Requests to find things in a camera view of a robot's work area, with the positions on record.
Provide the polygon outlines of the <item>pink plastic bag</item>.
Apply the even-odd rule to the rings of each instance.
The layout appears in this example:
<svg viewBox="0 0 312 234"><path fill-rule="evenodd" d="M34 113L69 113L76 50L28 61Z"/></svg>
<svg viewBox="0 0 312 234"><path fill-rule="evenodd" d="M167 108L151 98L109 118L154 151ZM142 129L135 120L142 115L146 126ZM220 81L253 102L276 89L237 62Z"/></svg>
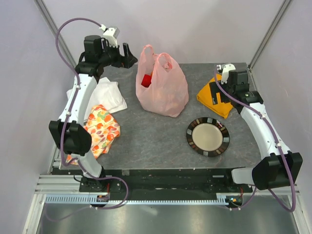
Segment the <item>pink plastic bag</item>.
<svg viewBox="0 0 312 234"><path fill-rule="evenodd" d="M145 74L152 76L148 88L141 85ZM136 74L136 96L146 111L177 117L189 101L186 77L174 58L154 53L152 45L143 47Z"/></svg>

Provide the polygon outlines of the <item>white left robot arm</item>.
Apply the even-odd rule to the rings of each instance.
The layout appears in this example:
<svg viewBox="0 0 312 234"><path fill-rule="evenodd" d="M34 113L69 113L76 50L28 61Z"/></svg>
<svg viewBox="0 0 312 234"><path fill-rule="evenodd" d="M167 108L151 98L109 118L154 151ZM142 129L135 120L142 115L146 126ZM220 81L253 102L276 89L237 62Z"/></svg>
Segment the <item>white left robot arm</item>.
<svg viewBox="0 0 312 234"><path fill-rule="evenodd" d="M104 68L131 68L137 62L129 45L124 43L122 46L123 55L119 46L114 47L108 39L95 35L85 37L84 52L74 69L74 85L65 109L58 120L49 123L49 131L60 150L62 164L68 166L66 155L71 155L82 170L80 192L103 192L109 184L105 170L91 152L92 138L83 128L83 123L88 102Z"/></svg>

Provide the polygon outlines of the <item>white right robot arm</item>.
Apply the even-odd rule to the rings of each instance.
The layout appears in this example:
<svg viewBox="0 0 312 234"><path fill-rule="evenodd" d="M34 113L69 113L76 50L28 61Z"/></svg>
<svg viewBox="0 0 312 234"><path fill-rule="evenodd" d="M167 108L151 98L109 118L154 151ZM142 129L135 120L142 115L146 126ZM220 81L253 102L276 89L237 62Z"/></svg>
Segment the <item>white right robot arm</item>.
<svg viewBox="0 0 312 234"><path fill-rule="evenodd" d="M294 185L302 156L293 153L272 126L261 95L250 90L248 72L225 64L217 66L216 74L221 79L209 84L213 104L230 103L237 110L251 130L261 155L261 161L253 168L233 169L232 175L223 179L224 188L234 192L241 184L254 185L259 190Z"/></svg>

